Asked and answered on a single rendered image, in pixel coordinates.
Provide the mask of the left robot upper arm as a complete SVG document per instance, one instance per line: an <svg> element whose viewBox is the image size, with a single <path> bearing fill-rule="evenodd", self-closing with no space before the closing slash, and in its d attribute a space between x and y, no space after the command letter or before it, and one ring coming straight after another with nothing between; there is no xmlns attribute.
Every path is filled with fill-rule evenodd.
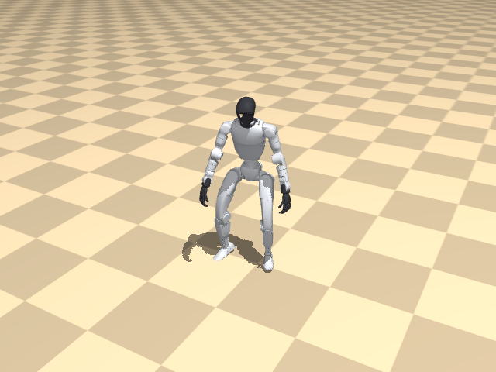
<svg viewBox="0 0 496 372"><path fill-rule="evenodd" d="M272 157L273 164L282 164L281 162L281 143L278 137L277 127L271 124L263 124L263 134L269 140L270 147L274 153Z"/></svg>

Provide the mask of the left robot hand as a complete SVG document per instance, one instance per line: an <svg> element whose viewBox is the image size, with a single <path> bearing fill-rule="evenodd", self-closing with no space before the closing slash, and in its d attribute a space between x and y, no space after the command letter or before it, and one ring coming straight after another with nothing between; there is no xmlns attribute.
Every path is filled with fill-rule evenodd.
<svg viewBox="0 0 496 372"><path fill-rule="evenodd" d="M278 208L280 208L283 205L282 211L279 212L281 214L284 214L285 212L287 212L290 209L290 207L291 207L291 198L290 198L289 192L290 192L290 189L288 191L286 191L285 185L282 184L281 185L281 193L283 194L283 196L282 196L282 202L278 206Z"/></svg>

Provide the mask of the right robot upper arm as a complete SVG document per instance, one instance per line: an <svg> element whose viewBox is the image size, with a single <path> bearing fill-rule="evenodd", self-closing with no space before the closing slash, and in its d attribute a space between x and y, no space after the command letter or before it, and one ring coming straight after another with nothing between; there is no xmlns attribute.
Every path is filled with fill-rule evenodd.
<svg viewBox="0 0 496 372"><path fill-rule="evenodd" d="M233 126L233 121L226 121L221 125L218 135L216 137L215 149L212 152L211 158L215 160L222 159L223 156L222 148L225 146L226 140L228 138L226 134L229 134L231 132L232 126Z"/></svg>

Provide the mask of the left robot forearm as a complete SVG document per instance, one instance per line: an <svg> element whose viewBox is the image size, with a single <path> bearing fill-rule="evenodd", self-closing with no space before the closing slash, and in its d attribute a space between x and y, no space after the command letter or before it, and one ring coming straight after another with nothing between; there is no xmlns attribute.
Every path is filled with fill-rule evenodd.
<svg viewBox="0 0 496 372"><path fill-rule="evenodd" d="M279 181L280 181L280 188L281 188L281 185L284 184L285 187L286 187L286 191L288 191L290 189L290 184L289 184L289 178L288 178L288 173L287 173L287 165L286 165L286 162L285 162L285 159L284 159L284 155L281 153L281 162L282 164L279 164L276 168L277 168L277 172L278 172L278 177L279 177Z"/></svg>

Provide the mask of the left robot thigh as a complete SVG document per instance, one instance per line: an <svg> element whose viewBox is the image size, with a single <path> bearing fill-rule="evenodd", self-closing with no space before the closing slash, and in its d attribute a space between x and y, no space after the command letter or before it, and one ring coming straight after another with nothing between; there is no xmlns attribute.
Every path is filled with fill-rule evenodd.
<svg viewBox="0 0 496 372"><path fill-rule="evenodd" d="M259 194L262 211L262 220L260 220L260 230L270 230L273 219L273 200L274 200L274 176L264 170L260 171L259 177Z"/></svg>

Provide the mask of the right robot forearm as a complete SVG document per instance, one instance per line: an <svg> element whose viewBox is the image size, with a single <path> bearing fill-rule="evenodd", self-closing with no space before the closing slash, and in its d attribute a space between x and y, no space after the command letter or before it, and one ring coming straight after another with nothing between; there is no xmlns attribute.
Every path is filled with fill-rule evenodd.
<svg viewBox="0 0 496 372"><path fill-rule="evenodd" d="M212 152L213 152L213 150L212 150ZM205 183L205 180L207 178L210 178L211 179L211 183L212 183L212 177L213 177L213 175L215 173L216 166L219 163L217 160L211 158L212 152L211 152L210 157L208 159L208 165L207 165L207 167L205 169L205 175L202 178L202 182L203 183Z"/></svg>

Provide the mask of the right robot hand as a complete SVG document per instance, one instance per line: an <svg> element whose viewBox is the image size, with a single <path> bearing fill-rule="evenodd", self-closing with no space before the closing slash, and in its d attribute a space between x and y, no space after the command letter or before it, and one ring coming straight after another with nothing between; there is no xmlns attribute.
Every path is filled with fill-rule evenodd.
<svg viewBox="0 0 496 372"><path fill-rule="evenodd" d="M203 204L203 206L205 207L208 207L206 204L205 204L205 200L208 202L208 198L207 198L207 190L208 190L208 187L210 187L210 184L211 184L211 179L210 178L207 178L205 180L205 183L201 183L202 187L201 187L201 190L200 190L200 202Z"/></svg>

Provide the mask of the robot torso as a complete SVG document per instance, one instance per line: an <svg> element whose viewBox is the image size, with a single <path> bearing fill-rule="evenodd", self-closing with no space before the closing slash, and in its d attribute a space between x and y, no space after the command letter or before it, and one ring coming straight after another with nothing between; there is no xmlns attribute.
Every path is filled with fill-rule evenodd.
<svg viewBox="0 0 496 372"><path fill-rule="evenodd" d="M242 116L240 116L242 117ZM255 117L254 117L255 118ZM241 178L248 181L259 181L262 163L258 162L266 143L263 132L262 119L256 118L258 122L251 128L243 128L238 118L235 118L231 128L232 141L239 157L243 159L241 165Z"/></svg>

